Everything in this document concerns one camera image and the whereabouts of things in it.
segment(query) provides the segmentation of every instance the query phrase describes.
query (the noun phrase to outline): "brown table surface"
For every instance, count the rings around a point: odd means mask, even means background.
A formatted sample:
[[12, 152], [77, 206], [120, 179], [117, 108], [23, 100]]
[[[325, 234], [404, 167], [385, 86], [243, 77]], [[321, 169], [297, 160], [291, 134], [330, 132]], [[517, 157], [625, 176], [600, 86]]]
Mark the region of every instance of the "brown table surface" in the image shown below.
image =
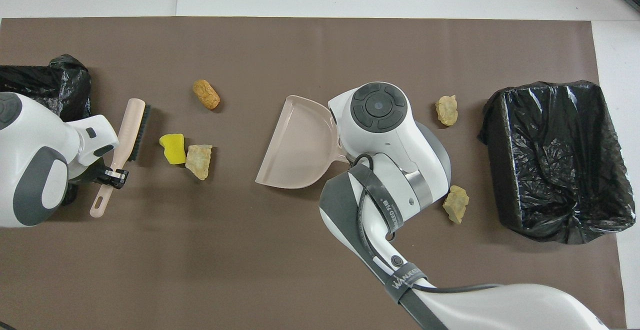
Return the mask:
[[[625, 327], [615, 235], [563, 245], [504, 228], [476, 140], [494, 91], [598, 82], [589, 22], [3, 18], [0, 64], [61, 54], [89, 68], [93, 113], [114, 128], [128, 98], [153, 111], [103, 218], [89, 216], [88, 185], [45, 223], [0, 230], [0, 321], [18, 330], [418, 328], [320, 218], [323, 184], [345, 164], [304, 189], [254, 182], [287, 95], [326, 104], [376, 80], [405, 91], [471, 198], [462, 225], [439, 201], [398, 231], [394, 245], [430, 282], [550, 285]], [[221, 96], [215, 111], [192, 93], [197, 79]], [[446, 129], [434, 109], [443, 95], [459, 106]], [[167, 164], [158, 138], [171, 133], [215, 147], [207, 180]]]

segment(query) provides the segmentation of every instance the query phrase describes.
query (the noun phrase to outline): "dustpan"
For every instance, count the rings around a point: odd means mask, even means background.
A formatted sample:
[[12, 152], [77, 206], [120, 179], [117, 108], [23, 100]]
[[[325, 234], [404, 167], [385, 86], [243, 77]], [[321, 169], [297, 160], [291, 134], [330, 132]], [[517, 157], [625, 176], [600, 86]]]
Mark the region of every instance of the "dustpan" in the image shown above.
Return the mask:
[[308, 187], [334, 161], [348, 162], [331, 111], [313, 100], [290, 95], [255, 182], [282, 189]]

